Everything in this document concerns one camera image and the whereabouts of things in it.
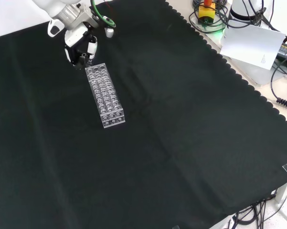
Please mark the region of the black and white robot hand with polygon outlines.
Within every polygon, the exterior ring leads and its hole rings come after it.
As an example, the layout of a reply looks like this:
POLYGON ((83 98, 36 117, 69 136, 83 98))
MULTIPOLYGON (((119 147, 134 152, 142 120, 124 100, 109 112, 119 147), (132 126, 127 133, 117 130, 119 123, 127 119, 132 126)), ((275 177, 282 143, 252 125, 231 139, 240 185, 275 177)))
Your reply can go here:
POLYGON ((65 53, 69 63, 76 69, 91 66, 95 58, 98 40, 94 30, 98 27, 105 29, 106 37, 112 38, 116 24, 104 16, 95 26, 89 22, 82 22, 75 29, 65 32, 65 53))

